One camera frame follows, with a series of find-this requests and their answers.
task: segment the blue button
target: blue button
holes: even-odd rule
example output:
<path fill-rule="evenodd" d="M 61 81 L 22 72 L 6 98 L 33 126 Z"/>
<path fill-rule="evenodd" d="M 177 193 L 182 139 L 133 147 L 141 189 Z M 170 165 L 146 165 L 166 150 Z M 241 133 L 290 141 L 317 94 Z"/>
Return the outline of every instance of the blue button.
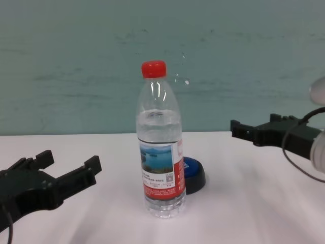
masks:
<path fill-rule="evenodd" d="M 185 178 L 197 175 L 199 171 L 199 162 L 195 159 L 184 157 Z"/>

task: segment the qr code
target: qr code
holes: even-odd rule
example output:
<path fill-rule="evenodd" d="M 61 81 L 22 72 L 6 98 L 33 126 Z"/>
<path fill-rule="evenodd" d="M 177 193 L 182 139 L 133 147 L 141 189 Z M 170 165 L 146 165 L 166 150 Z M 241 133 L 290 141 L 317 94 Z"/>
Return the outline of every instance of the qr code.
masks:
<path fill-rule="evenodd" d="M 174 175 L 173 174 L 166 174 L 166 182 L 172 182 L 174 181 Z"/>

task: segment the black cable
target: black cable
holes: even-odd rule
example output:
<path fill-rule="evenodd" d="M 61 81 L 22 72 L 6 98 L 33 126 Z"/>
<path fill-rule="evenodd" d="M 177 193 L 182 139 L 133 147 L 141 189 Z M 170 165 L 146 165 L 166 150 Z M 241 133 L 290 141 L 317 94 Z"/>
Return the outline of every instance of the black cable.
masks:
<path fill-rule="evenodd" d="M 294 163 L 294 162 L 289 158 L 289 156 L 287 155 L 287 153 L 286 153 L 286 151 L 285 151 L 285 146 L 286 146 L 286 143 L 287 143 L 288 137 L 289 137 L 289 135 L 290 135 L 290 133 L 291 133 L 291 131 L 292 131 L 293 129 L 297 128 L 298 126 L 300 126 L 300 125 L 302 125 L 302 124 L 304 124 L 304 123 L 308 123 L 308 120 L 309 120 L 311 117 L 313 117 L 313 116 L 315 116 L 315 115 L 317 115 L 317 114 L 319 114 L 319 113 L 324 113 L 324 112 L 325 112 L 325 107 L 321 107 L 321 108 L 315 109 L 315 110 L 311 111 L 310 113 L 306 114 L 306 115 L 305 115 L 301 120 L 298 121 L 297 124 L 295 124 L 294 126 L 292 126 L 291 128 L 289 128 L 289 129 L 285 132 L 284 137 L 283 137 L 283 139 L 282 139 L 282 145 L 281 145 L 281 147 L 282 147 L 282 152 L 283 152 L 285 158 L 286 158 L 286 159 L 287 159 L 287 160 L 288 160 L 288 161 L 289 161 L 289 162 L 290 162 L 290 163 L 291 163 L 295 168 L 297 168 L 300 172 L 302 172 L 302 173 L 305 174 L 306 176 L 308 176 L 308 177 L 310 177 L 310 178 L 312 178 L 312 179 L 314 179 L 314 180 L 316 180 L 316 181 L 322 182 L 322 183 L 325 183 L 325 180 L 323 180 L 323 179 L 319 179 L 319 178 L 317 178 L 317 177 L 315 177 L 315 176 L 313 176 L 313 175 L 307 173 L 305 170 L 303 170 L 303 169 L 300 168 L 297 164 L 295 164 L 295 163 Z"/>
<path fill-rule="evenodd" d="M 8 244 L 12 243 L 12 238 L 14 234 L 14 222 L 12 221 L 11 214 L 7 211 L 6 207 L 4 204 L 2 204 L 2 211 L 6 215 L 8 222 L 9 222 L 9 237 L 8 237 Z"/>

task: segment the blue round object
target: blue round object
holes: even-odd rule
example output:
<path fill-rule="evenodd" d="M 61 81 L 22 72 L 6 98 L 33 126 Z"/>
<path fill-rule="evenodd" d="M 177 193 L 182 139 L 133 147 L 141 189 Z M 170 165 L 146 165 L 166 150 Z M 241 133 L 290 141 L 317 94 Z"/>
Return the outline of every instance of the blue round object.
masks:
<path fill-rule="evenodd" d="M 184 157 L 184 176 L 188 195 L 199 191 L 205 185 L 204 169 L 198 160 Z"/>
<path fill-rule="evenodd" d="M 197 175 L 199 172 L 199 162 L 195 159 L 184 157 L 185 178 Z"/>

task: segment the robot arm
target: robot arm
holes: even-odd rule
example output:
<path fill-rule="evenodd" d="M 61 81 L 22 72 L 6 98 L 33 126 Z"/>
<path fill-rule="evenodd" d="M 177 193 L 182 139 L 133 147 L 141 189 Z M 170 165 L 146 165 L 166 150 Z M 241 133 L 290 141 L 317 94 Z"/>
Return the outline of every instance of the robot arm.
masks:
<path fill-rule="evenodd" d="M 59 178 L 40 171 L 53 163 L 52 152 L 46 150 L 36 159 L 22 158 L 0 171 L 0 232 L 31 212 L 58 208 L 65 199 L 95 185 L 95 175 L 102 170 L 99 157 L 93 156 Z"/>
<path fill-rule="evenodd" d="M 255 146 L 282 147 L 286 131 L 296 125 L 300 119 L 294 116 L 270 115 L 270 122 L 260 126 L 243 125 L 236 120 L 231 121 L 232 137 L 253 142 Z M 310 160 L 310 151 L 314 139 L 321 130 L 303 123 L 294 128 L 288 138 L 285 149 Z"/>

